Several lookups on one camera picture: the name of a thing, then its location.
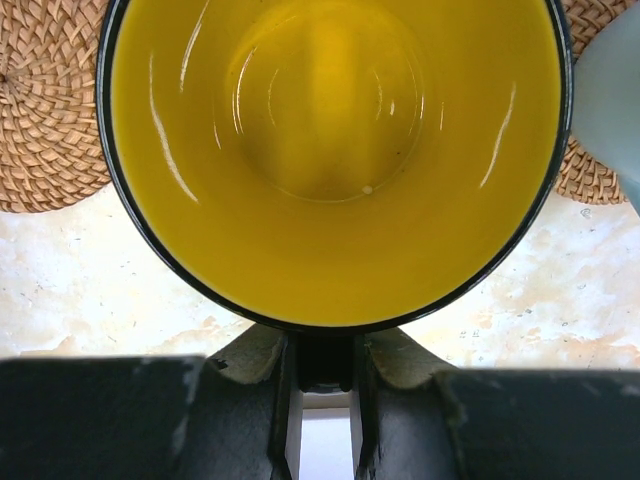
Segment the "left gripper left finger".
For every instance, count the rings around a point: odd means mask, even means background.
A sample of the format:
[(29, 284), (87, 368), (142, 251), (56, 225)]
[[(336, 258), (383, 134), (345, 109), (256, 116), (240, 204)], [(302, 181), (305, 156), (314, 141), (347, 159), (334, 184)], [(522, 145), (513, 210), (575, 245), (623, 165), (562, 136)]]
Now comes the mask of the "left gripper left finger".
[(295, 340), (247, 330), (210, 357), (7, 359), (5, 479), (288, 479)]

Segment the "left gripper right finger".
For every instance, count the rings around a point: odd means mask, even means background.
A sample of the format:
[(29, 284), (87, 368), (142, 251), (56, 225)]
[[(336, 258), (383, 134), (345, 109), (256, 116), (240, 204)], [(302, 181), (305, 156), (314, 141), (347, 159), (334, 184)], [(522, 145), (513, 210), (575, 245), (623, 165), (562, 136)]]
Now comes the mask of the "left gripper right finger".
[(353, 342), (359, 479), (635, 479), (639, 375), (456, 368), (398, 329)]

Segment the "yellow translucent mug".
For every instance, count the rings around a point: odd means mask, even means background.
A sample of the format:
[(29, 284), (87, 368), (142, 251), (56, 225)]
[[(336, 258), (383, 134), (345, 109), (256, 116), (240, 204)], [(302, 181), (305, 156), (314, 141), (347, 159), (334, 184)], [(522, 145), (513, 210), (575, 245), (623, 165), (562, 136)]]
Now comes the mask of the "yellow translucent mug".
[(96, 108), (140, 235), (252, 322), (212, 368), (315, 389), (523, 240), (572, 87), (558, 1), (111, 1)]

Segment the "light cork coaster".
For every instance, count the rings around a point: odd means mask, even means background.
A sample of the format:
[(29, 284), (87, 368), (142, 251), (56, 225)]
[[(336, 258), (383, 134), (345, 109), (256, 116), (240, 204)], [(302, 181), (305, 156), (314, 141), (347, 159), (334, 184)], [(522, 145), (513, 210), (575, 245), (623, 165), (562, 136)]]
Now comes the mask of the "light cork coaster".
[[(562, 0), (572, 40), (573, 63), (589, 43), (634, 0)], [(587, 205), (619, 205), (628, 201), (617, 174), (589, 155), (571, 136), (565, 151), (555, 192)]]
[(96, 119), (104, 1), (1, 4), (1, 209), (59, 210), (111, 181)]

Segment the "white mug blue handle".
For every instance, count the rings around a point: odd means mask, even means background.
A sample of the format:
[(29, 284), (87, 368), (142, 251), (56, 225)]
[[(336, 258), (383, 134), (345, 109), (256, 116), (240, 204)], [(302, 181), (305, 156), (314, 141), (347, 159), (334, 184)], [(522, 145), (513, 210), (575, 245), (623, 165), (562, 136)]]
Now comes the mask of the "white mug blue handle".
[(574, 67), (572, 133), (639, 208), (639, 5), (606, 26)]

